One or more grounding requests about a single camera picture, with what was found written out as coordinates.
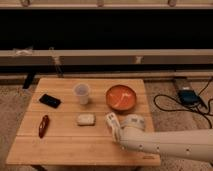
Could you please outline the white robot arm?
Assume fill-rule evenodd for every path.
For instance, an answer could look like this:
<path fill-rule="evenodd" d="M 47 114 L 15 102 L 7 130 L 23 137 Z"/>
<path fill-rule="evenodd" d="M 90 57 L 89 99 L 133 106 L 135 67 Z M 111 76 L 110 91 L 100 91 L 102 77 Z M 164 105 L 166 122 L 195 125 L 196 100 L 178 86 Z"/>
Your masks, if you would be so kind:
<path fill-rule="evenodd" d="M 145 119 L 131 114 L 120 133 L 119 143 L 129 150 L 213 163 L 213 129 L 146 132 Z"/>

